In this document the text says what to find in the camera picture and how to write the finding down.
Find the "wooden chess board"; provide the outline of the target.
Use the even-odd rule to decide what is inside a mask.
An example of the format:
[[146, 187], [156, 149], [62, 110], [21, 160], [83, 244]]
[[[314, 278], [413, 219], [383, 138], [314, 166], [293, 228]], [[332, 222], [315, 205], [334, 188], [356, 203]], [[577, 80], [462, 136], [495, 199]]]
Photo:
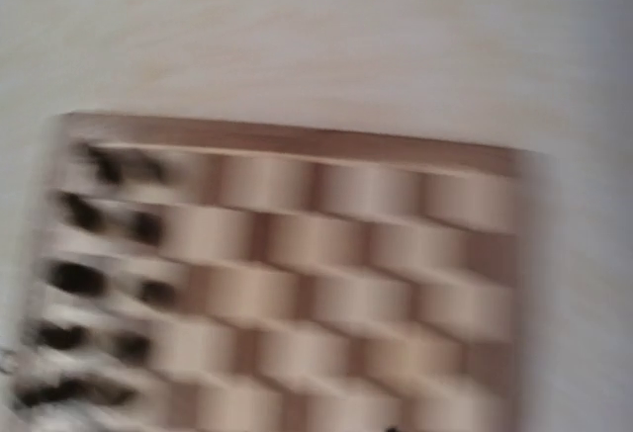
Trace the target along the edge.
[[10, 431], [520, 431], [530, 158], [70, 113]]

